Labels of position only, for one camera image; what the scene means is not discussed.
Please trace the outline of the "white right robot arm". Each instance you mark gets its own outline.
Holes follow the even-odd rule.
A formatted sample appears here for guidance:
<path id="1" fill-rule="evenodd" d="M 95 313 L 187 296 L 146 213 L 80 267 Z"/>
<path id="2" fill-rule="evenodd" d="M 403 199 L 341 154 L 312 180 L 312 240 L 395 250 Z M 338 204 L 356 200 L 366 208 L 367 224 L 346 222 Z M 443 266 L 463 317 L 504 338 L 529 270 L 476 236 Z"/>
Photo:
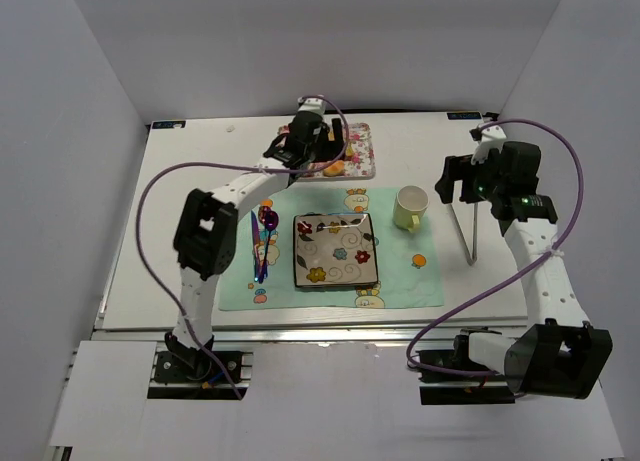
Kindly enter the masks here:
<path id="1" fill-rule="evenodd" d="M 514 393 L 587 398 L 612 352 L 608 331 L 592 326 L 569 280 L 557 241 L 552 200 L 537 192 L 541 151 L 507 141 L 483 161 L 449 156 L 435 185 L 443 203 L 462 184 L 464 203 L 486 201 L 516 266 L 527 309 L 527 331 L 512 340 L 497 332 L 463 334 L 463 355 L 503 376 Z"/>

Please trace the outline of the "metal serving tongs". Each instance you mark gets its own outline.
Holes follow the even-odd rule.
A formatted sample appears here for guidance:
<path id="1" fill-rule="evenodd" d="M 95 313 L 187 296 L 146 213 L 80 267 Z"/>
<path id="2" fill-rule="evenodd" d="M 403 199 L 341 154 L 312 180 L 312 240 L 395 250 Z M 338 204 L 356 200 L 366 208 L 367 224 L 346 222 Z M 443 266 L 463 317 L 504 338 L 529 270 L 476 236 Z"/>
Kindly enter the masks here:
<path id="1" fill-rule="evenodd" d="M 463 254 L 469 266 L 478 259 L 479 207 L 454 201 L 448 208 Z"/>

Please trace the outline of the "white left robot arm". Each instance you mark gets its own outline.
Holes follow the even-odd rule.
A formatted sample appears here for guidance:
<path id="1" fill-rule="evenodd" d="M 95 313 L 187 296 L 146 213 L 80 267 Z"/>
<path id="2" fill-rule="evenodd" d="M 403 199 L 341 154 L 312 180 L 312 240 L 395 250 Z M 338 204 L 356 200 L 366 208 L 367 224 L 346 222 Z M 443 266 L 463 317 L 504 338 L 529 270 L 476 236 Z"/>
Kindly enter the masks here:
<path id="1" fill-rule="evenodd" d="M 312 172 L 314 163 L 343 157 L 348 139 L 344 117 L 327 124 L 322 112 L 300 110 L 255 166 L 236 166 L 240 175 L 226 185 L 187 195 L 173 240 L 181 276 L 174 298 L 179 315 L 165 344 L 188 379 L 229 375 L 212 350 L 211 315 L 219 278 L 235 256 L 239 221 L 260 201 Z"/>

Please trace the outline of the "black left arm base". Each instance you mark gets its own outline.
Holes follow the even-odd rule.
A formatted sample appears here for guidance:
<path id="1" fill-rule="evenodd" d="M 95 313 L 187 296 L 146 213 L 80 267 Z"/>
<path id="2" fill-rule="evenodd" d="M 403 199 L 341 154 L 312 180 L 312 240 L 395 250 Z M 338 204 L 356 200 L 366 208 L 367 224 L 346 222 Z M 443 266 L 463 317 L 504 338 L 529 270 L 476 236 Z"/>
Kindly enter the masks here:
<path id="1" fill-rule="evenodd" d="M 200 348 L 190 348 L 179 342 L 172 332 L 164 336 L 165 350 L 156 357 L 152 380 L 159 384 L 198 383 L 207 387 L 240 383 L 248 354 L 240 351 L 214 351 L 216 363 Z"/>

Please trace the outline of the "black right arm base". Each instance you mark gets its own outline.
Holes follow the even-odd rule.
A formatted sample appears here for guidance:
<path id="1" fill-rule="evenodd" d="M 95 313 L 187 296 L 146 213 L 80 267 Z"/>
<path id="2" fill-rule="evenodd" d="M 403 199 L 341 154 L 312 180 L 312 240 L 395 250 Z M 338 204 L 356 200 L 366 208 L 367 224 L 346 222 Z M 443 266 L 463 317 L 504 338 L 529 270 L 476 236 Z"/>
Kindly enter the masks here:
<path id="1" fill-rule="evenodd" d="M 458 360 L 453 350 L 420 350 L 414 356 L 416 361 L 429 364 L 438 368 L 446 368 L 454 371 L 473 371 L 474 376 L 461 376 L 458 374 L 442 373 L 439 371 L 419 368 L 420 380 L 424 383 L 470 382 L 480 385 L 486 382 L 503 382 L 502 375 L 493 373 L 491 376 L 479 376 L 479 373 L 487 371 L 487 368 L 469 360 Z"/>

